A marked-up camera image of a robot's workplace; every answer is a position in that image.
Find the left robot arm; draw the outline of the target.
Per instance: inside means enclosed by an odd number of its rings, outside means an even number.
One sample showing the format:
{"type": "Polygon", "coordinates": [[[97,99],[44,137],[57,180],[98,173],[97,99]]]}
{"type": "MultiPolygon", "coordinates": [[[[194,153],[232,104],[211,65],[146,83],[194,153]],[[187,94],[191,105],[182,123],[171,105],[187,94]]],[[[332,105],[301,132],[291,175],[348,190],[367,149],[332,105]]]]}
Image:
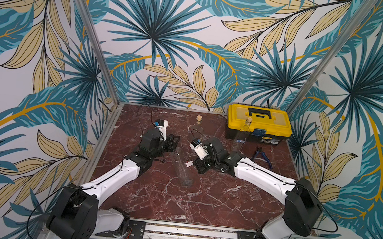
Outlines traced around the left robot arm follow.
{"type": "Polygon", "coordinates": [[[89,239],[102,233],[126,237],[129,214],[99,208],[117,190],[147,172],[156,158],[175,152],[179,140],[180,136],[167,135],[164,128],[149,129],[115,168],[81,186],[64,187],[47,219],[47,229],[60,239],[89,239]]]}

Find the glass bottle with black cap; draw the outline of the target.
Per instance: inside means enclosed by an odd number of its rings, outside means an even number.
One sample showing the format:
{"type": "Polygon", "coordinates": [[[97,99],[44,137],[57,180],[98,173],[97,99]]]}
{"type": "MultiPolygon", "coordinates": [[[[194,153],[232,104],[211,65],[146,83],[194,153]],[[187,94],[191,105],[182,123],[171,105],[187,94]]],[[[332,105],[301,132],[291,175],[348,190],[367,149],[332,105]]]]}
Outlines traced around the glass bottle with black cap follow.
{"type": "Polygon", "coordinates": [[[176,148],[173,154],[174,169],[181,186],[184,188],[191,187],[193,184],[193,178],[189,173],[188,167],[185,163],[185,157],[182,148],[176,148]]]}

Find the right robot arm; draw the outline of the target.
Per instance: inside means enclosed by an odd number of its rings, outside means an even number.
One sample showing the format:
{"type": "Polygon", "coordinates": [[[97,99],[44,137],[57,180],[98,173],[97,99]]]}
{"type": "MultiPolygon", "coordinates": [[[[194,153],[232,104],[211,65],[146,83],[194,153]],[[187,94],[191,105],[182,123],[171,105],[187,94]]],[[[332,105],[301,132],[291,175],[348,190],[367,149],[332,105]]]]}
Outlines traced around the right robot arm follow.
{"type": "Polygon", "coordinates": [[[197,159],[191,163],[200,174],[208,170],[247,181],[284,205],[284,213],[267,221],[256,233],[257,239],[283,239],[297,234],[307,237],[323,212],[312,184],[281,176],[257,165],[241,152],[228,151],[217,138],[193,140],[190,148],[197,159]]]}

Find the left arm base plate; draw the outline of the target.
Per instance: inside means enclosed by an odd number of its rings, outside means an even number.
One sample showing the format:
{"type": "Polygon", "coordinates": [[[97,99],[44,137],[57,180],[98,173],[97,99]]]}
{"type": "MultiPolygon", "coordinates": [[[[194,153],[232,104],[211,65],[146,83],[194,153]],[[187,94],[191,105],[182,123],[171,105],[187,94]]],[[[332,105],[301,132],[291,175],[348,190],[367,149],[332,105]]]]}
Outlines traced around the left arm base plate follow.
{"type": "Polygon", "coordinates": [[[117,230],[95,234],[98,237],[143,239],[146,229],[145,221],[125,220],[117,230]]]}

